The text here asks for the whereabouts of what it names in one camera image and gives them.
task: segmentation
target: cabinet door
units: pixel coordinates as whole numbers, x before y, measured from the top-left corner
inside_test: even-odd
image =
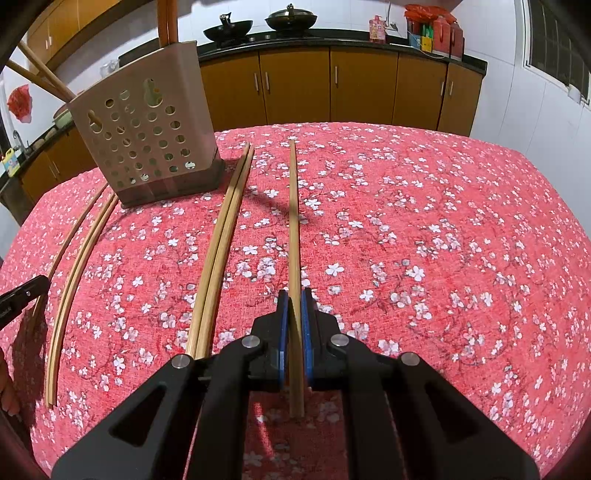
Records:
[[[371,48],[330,49],[330,121],[392,121],[398,54]]]
[[[470,136],[481,84],[481,74],[453,63],[449,64],[445,97],[437,128],[440,132]]]
[[[43,63],[46,63],[47,60],[51,58],[49,50],[49,26],[47,20],[44,20],[34,32],[28,35],[27,45],[33,52],[35,52],[35,54],[37,54]],[[33,66],[30,66],[29,69],[34,73],[38,72]]]
[[[328,48],[282,49],[259,56],[269,124],[330,119]]]
[[[445,63],[401,54],[392,124],[436,130],[446,73]]]
[[[49,49],[51,56],[53,57],[79,30],[78,0],[63,0],[49,15]]]
[[[50,167],[55,170],[58,180],[70,180],[82,172],[96,167],[90,152],[76,128],[63,135],[55,144],[47,149]]]
[[[77,0],[78,1],[78,20],[82,30],[96,17],[106,12],[109,8],[116,5],[119,0]]]
[[[216,132],[267,124],[258,53],[208,61],[201,78]]]
[[[34,203],[37,203],[45,192],[49,192],[60,183],[46,152],[41,152],[27,171],[21,175],[21,182]]]

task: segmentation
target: window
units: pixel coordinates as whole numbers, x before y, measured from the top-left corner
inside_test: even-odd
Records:
[[[589,68],[576,51],[566,30],[540,0],[530,4],[529,65],[546,72],[566,86],[577,87],[583,98],[589,98]]]

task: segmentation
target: metal screw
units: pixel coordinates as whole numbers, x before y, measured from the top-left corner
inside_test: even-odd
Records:
[[[342,333],[335,333],[330,337],[330,343],[335,346],[347,346],[349,344],[349,337]]]
[[[416,367],[421,361],[421,358],[416,353],[407,352],[402,354],[400,360],[402,360],[402,363],[404,365],[408,365],[409,367]]]
[[[182,353],[181,355],[177,355],[173,358],[173,367],[174,368],[185,368],[191,363],[191,357]]]
[[[254,348],[261,344],[261,339],[256,335],[248,335],[242,339],[242,346],[246,348]]]

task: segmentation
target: black pan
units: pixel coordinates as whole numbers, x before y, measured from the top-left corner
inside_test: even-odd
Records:
[[[237,40],[246,37],[252,28],[252,20],[243,20],[241,22],[230,22],[232,13],[220,15],[222,25],[203,30],[203,34],[217,44],[222,44],[229,40]]]

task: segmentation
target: table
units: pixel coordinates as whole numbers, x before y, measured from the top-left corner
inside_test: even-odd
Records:
[[[374,351],[419,353],[534,457],[560,459],[591,408],[591,245],[521,154],[455,135],[367,124],[297,124],[217,134],[231,170],[256,147],[226,266],[213,351],[274,310],[288,281],[288,140],[297,141],[302,285],[341,330]],[[104,192],[53,279],[47,324],[20,321],[0,346],[40,465],[57,458],[153,372],[183,352],[196,286],[230,171],[215,192],[113,212],[76,294],[59,406],[43,370],[61,289]],[[93,170],[35,207],[0,270],[0,291],[47,271],[103,182]],[[245,479],[345,478],[342,406],[308,393],[254,395]]]

